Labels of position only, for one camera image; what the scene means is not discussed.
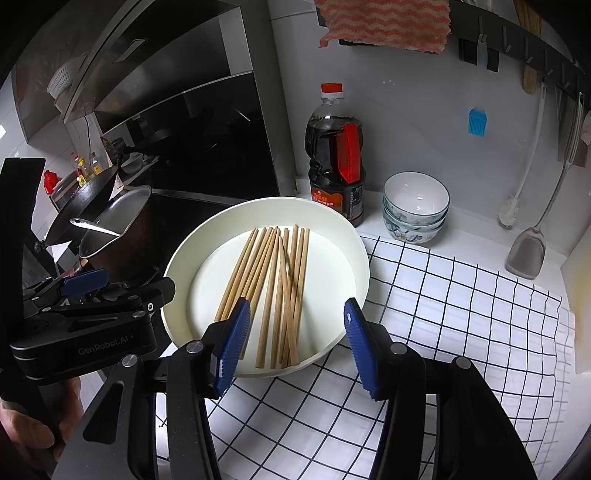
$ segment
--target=white pan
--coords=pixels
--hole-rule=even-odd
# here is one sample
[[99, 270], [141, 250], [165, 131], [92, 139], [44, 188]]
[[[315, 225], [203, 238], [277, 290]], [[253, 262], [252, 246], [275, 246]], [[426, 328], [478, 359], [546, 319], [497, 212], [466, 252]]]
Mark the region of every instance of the white pan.
[[318, 360], [343, 338], [345, 301], [355, 297], [363, 306], [368, 292], [369, 262], [363, 242], [355, 228], [334, 210], [309, 200], [273, 197], [241, 203], [218, 213], [197, 227], [174, 253], [165, 275], [174, 280], [176, 295], [162, 309], [162, 318], [176, 346], [200, 339], [213, 322], [251, 230], [277, 225], [282, 231], [294, 224], [310, 229], [298, 342], [300, 364], [270, 368], [272, 314], [265, 368], [255, 367], [267, 292], [268, 280], [265, 280], [246, 353], [238, 363], [236, 376], [292, 373]]

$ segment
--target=red bottle handle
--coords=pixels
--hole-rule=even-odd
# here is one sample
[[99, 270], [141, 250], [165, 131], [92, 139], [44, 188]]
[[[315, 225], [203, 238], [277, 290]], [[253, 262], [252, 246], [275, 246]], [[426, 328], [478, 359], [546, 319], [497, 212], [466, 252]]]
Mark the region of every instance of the red bottle handle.
[[347, 183], [355, 183], [361, 178], [361, 149], [359, 131], [354, 123], [346, 124], [337, 134], [337, 162], [339, 173]]

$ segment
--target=soy sauce bottle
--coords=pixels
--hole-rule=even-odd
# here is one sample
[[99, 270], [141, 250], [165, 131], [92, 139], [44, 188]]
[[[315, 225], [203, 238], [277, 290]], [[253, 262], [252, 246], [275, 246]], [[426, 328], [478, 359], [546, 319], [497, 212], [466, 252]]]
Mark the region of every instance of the soy sauce bottle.
[[312, 199], [358, 226], [363, 220], [365, 182], [362, 124], [347, 109], [342, 84], [323, 83], [321, 90], [322, 105], [306, 127]]

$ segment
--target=brush bristle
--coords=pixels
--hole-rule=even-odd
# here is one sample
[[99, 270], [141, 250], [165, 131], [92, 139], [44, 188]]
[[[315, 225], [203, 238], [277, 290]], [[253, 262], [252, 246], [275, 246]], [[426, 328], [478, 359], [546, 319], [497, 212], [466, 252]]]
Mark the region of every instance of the brush bristle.
[[355, 365], [361, 378], [363, 388], [369, 392], [372, 398], [378, 393], [378, 367], [377, 359], [372, 353], [368, 337], [363, 328], [366, 322], [363, 313], [355, 299], [349, 299], [345, 303], [345, 330], [353, 351]]
[[507, 198], [499, 208], [499, 221], [507, 228], [515, 225], [517, 221], [517, 212], [519, 211], [519, 200], [510, 196]]
[[468, 119], [468, 133], [472, 135], [477, 135], [479, 137], [484, 137], [485, 130], [486, 113], [473, 108], [472, 110], [470, 110], [470, 115]]
[[228, 334], [226, 343], [218, 356], [217, 375], [213, 382], [213, 389], [220, 397], [232, 385], [234, 373], [240, 360], [242, 347], [251, 322], [250, 302], [247, 300], [239, 301], [227, 321], [233, 322], [232, 330]]

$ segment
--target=white brush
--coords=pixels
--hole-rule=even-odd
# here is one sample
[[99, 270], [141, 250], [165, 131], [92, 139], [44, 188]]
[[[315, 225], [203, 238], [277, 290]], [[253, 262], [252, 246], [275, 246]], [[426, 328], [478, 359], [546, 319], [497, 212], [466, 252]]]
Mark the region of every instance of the white brush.
[[499, 221], [507, 228], [511, 228], [513, 225], [515, 225], [515, 221], [517, 220], [517, 212], [519, 212], [519, 195], [521, 194], [521, 190], [523, 190], [523, 185], [525, 185], [527, 176], [530, 173], [531, 164], [534, 161], [535, 149], [538, 147], [538, 142], [540, 140], [542, 121], [544, 119], [545, 102], [546, 84], [542, 82], [540, 102], [538, 104], [538, 118], [535, 121], [534, 138], [531, 142], [530, 149], [527, 152], [527, 166], [525, 168], [525, 173], [523, 175], [523, 178], [521, 179], [521, 183], [519, 184], [517, 193], [515, 195], [509, 195], [509, 197], [501, 204], [501, 207], [499, 208]]

